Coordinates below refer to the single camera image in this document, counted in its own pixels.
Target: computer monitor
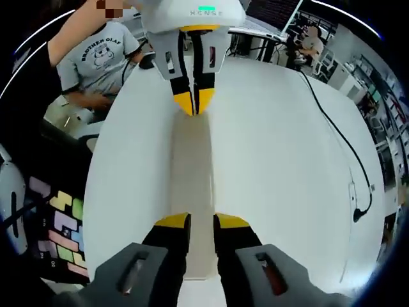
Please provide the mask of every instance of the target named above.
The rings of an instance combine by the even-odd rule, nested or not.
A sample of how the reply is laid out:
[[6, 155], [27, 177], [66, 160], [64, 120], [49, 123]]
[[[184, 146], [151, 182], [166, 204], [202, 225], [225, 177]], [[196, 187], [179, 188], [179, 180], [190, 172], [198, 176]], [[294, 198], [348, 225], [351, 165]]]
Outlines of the computer monitor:
[[302, 0], [251, 0], [247, 16], [258, 19], [285, 33]]

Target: green indicator light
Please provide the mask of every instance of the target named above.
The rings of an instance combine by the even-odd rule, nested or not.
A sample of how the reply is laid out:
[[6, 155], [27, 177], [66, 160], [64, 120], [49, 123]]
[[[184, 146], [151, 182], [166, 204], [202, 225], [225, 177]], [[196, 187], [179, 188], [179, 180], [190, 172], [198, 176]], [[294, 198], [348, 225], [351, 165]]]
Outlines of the green indicator light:
[[214, 6], [199, 6], [199, 11], [215, 11]]

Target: white tabletop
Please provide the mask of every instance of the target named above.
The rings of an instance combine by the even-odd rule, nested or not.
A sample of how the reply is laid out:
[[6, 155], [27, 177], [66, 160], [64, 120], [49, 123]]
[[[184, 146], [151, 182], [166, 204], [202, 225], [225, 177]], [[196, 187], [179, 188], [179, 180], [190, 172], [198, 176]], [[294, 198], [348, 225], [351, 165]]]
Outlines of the white tabletop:
[[[385, 212], [382, 171], [352, 100], [310, 80], [375, 186], [371, 210], [352, 222], [348, 185], [352, 176], [364, 210], [369, 195], [363, 172], [319, 112], [303, 77], [236, 58], [226, 59], [216, 75], [208, 109], [212, 200], [216, 212], [244, 218], [263, 244], [275, 244], [307, 267], [317, 287], [347, 292], [361, 286], [375, 266]], [[91, 280], [100, 264], [129, 243], [142, 242], [170, 213], [177, 113], [169, 81], [156, 70], [135, 69], [102, 127], [89, 169], [84, 243]]]

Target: gray t-shirt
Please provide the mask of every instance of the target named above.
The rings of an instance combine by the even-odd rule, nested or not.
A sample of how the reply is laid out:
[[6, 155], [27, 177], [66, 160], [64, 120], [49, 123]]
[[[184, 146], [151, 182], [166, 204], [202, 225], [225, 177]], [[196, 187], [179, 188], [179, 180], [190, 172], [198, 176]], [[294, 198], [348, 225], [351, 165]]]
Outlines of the gray t-shirt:
[[[122, 72], [139, 42], [119, 22], [107, 22], [99, 32], [74, 47], [57, 66], [63, 91], [76, 86], [84, 93], [110, 93], [122, 86]], [[129, 64], [125, 78], [133, 65]]]

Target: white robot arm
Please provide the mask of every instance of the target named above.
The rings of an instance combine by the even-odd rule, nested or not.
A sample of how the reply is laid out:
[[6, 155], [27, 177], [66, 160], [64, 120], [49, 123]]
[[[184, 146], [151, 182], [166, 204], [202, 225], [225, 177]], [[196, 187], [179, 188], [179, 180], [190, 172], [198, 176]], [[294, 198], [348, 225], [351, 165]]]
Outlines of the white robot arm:
[[[220, 71], [230, 44], [230, 27], [241, 26], [245, 12], [239, 0], [130, 0], [141, 11], [155, 63], [170, 80], [174, 101], [188, 114], [201, 114], [214, 94], [214, 73]], [[185, 33], [194, 48], [194, 94], [183, 60]], [[168, 69], [166, 58], [173, 68]]]

